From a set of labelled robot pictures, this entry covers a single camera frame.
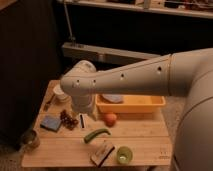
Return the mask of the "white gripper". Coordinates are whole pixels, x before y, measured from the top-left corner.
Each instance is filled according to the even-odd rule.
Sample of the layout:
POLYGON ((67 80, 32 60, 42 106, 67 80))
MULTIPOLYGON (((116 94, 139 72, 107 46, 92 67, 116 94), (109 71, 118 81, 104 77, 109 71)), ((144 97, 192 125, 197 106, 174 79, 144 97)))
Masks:
POLYGON ((95 108, 94 95, 72 96, 71 107, 72 111, 75 112, 76 114, 87 114, 91 119, 93 120, 96 119, 96 116, 94 114, 95 108))

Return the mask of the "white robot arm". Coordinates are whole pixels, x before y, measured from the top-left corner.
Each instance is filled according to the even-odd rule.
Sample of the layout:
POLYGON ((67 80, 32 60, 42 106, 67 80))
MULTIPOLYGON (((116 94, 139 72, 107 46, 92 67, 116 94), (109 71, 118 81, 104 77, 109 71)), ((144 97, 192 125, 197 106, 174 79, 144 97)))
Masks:
POLYGON ((93 94, 184 96, 170 171, 213 171, 213 48, 179 52, 106 71, 78 62, 60 81, 79 107, 93 94))

